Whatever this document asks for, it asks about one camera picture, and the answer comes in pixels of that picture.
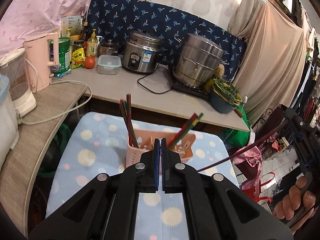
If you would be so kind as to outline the person's right hand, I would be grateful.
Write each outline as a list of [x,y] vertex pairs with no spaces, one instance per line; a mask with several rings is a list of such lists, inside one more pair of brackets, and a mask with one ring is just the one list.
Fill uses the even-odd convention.
[[301,189],[307,184],[308,180],[305,176],[300,177],[295,185],[293,185],[289,194],[287,194],[283,200],[277,203],[274,208],[273,215],[278,219],[291,220],[295,214],[295,211],[300,207],[302,200],[304,207],[309,210],[314,206],[316,202],[316,196],[310,192],[306,191],[302,194]]

